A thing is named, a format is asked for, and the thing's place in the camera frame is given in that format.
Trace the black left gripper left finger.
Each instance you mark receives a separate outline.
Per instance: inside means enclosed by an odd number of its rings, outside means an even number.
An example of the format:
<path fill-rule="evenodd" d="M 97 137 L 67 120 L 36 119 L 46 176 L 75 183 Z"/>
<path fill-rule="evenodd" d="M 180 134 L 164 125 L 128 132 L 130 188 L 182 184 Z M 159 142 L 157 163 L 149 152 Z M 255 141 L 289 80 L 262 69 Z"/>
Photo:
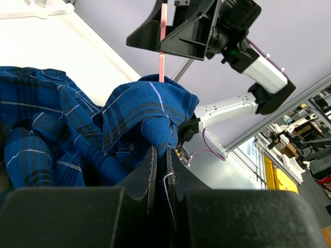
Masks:
<path fill-rule="evenodd" d="M 157 152 L 113 187 L 22 188 L 1 206 L 1 247 L 138 247 L 150 241 Z"/>

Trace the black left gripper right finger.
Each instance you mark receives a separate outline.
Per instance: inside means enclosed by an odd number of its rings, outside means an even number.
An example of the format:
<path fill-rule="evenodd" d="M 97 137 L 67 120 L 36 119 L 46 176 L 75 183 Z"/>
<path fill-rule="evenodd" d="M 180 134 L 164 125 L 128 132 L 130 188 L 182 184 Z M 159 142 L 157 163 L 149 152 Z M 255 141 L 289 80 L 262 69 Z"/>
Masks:
<path fill-rule="evenodd" d="M 296 193 L 212 189 L 172 149 L 167 169 L 172 247 L 327 247 L 314 212 Z"/>

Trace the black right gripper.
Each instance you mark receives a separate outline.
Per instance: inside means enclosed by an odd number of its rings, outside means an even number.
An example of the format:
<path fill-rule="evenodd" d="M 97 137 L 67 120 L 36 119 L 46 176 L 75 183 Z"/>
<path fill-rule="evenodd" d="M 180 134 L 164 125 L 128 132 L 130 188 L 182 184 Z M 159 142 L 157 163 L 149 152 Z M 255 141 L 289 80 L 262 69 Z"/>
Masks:
<path fill-rule="evenodd" d="M 241 43 L 261 13 L 254 1 L 174 1 L 173 24 L 161 39 L 161 6 L 156 1 L 148 18 L 128 37 L 129 47 L 203 60 Z"/>

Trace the blue plaid shirt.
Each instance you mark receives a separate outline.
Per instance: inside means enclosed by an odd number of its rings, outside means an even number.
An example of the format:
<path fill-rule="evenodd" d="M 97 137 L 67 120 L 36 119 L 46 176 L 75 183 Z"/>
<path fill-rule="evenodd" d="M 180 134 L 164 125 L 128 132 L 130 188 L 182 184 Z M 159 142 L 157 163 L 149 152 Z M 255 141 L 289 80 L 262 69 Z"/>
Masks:
<path fill-rule="evenodd" d="M 111 186 L 142 163 L 149 147 L 164 171 L 178 127 L 198 104 L 196 95 L 158 75 L 118 86 L 97 106 L 63 71 L 1 67 L 10 181 L 15 188 L 83 187 L 94 172 L 99 184 Z"/>

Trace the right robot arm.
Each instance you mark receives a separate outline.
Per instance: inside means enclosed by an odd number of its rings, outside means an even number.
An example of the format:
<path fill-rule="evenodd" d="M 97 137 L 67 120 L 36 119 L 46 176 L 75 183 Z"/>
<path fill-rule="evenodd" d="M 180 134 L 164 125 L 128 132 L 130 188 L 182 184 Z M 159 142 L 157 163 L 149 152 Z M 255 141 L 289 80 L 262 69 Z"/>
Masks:
<path fill-rule="evenodd" d="M 178 127 L 183 144 L 208 126 L 237 116 L 268 115 L 294 92 L 295 85 L 247 38 L 261 13 L 254 1 L 175 1 L 172 25 L 167 25 L 167 1 L 156 1 L 148 18 L 126 39 L 129 47 L 158 52 L 159 74 L 164 74 L 165 55 L 186 61 L 173 80 L 178 81 L 194 60 L 223 56 L 237 73 L 254 80 L 234 98 L 198 106 L 193 116 Z"/>

